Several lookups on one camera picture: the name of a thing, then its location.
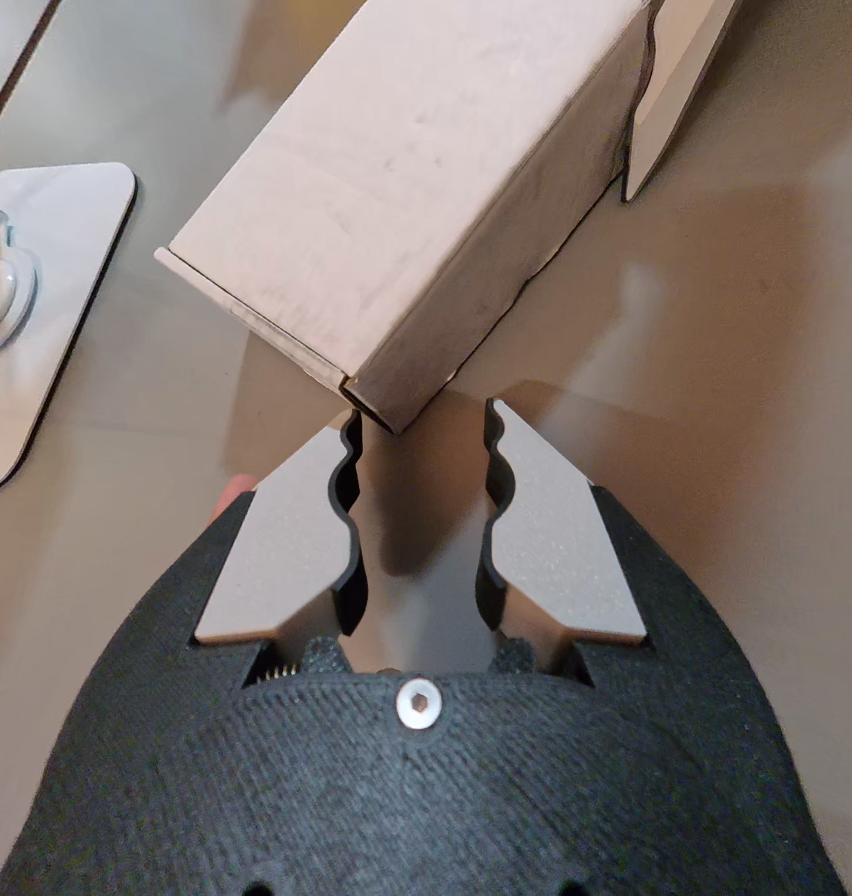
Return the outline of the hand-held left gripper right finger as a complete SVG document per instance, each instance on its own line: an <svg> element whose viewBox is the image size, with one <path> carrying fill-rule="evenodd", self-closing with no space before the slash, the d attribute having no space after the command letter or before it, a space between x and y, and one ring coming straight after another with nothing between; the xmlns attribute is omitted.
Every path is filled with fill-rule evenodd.
<svg viewBox="0 0 852 896"><path fill-rule="evenodd" d="M558 668L579 642L641 645L647 629L589 478L498 398L486 402L484 445L495 511L475 594L489 630L528 643L538 668Z"/></svg>

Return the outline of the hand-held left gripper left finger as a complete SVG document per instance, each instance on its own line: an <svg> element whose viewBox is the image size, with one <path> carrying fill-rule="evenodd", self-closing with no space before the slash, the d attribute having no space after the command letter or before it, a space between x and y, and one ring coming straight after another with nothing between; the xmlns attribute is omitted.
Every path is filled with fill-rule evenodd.
<svg viewBox="0 0 852 896"><path fill-rule="evenodd" d="M200 644L275 642L300 661L318 636L349 636L367 604L356 464L362 418L346 410L253 490L196 626Z"/></svg>

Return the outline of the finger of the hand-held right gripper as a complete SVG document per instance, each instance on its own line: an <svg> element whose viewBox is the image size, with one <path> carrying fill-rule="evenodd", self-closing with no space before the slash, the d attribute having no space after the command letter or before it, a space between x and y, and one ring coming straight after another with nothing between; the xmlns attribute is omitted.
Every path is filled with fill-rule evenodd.
<svg viewBox="0 0 852 896"><path fill-rule="evenodd" d="M646 49L623 144L622 203L662 161L739 10L738 1L652 1Z"/></svg>

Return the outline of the white cardboard mailer box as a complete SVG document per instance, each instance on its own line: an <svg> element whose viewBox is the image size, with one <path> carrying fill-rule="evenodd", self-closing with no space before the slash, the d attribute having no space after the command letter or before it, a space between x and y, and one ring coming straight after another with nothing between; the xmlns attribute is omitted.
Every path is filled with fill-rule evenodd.
<svg viewBox="0 0 852 896"><path fill-rule="evenodd" d="M388 430L622 166L651 2L366 2L156 259Z"/></svg>

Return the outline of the grey desk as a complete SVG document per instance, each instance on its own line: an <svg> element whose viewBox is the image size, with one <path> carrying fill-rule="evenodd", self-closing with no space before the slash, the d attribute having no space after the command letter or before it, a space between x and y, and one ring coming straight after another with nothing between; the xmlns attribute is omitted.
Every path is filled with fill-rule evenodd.
<svg viewBox="0 0 852 896"><path fill-rule="evenodd" d="M0 488L0 869L118 626L237 474L341 400L153 258L354 11L62 2L0 114L0 170L139 187ZM357 670L479 671L484 402L608 487L775 707L852 893L852 2L744 2L652 180L611 185L404 434L366 420Z"/></svg>

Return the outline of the person's left hand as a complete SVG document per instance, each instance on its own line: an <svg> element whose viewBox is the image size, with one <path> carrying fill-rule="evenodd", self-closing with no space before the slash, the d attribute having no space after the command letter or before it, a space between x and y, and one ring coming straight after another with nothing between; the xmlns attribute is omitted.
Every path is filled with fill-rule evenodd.
<svg viewBox="0 0 852 896"><path fill-rule="evenodd" d="M241 495L253 492L258 479L249 474L232 476L220 493L206 525L211 525Z"/></svg>

